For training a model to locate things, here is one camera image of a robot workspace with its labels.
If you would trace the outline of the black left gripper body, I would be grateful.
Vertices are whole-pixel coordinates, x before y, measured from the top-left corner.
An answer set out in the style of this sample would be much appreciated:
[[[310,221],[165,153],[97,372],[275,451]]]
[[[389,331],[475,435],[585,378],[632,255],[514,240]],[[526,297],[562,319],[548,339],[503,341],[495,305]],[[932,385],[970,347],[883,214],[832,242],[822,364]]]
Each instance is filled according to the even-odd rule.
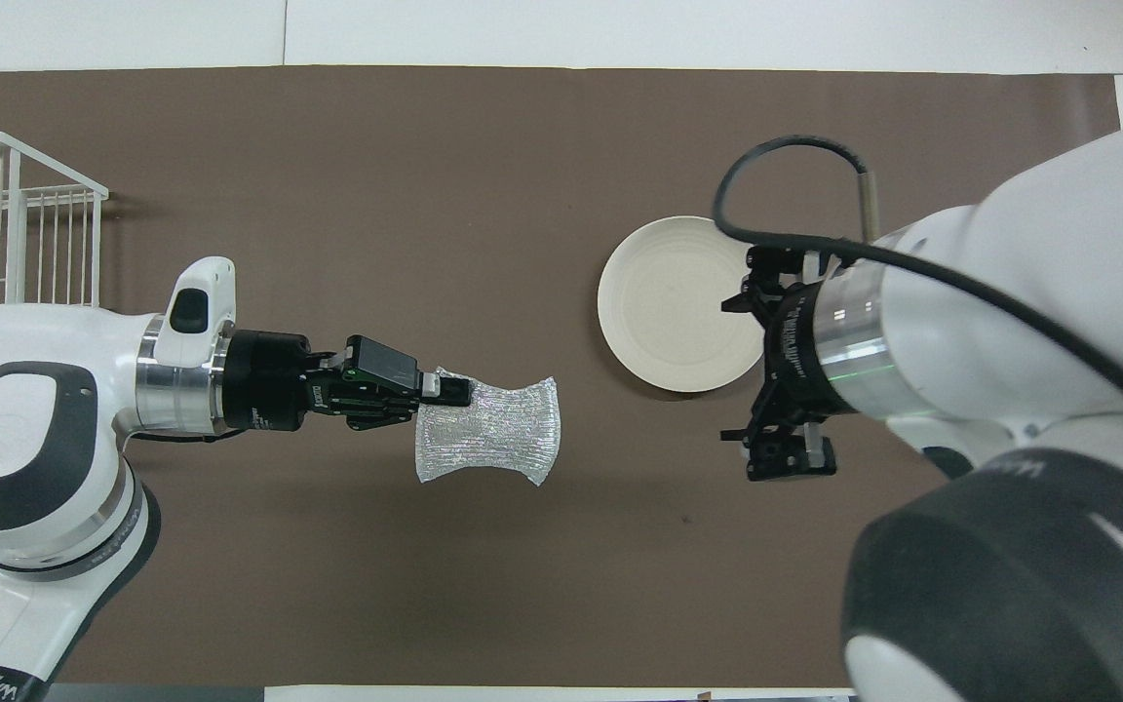
[[[334,352],[313,352],[293,332],[238,330],[223,355],[221,414],[232,430],[296,431],[308,412],[337,413],[325,396],[337,377],[325,362]]]

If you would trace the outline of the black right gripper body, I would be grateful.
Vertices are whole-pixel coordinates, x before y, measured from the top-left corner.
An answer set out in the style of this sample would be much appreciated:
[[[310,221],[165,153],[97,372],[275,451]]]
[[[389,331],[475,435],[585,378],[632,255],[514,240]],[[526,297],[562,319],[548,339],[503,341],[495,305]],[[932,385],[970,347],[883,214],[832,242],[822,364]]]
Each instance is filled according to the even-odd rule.
[[[820,363],[814,314],[823,285],[794,285],[772,314],[768,355],[776,386],[802,412],[829,416],[831,388]]]

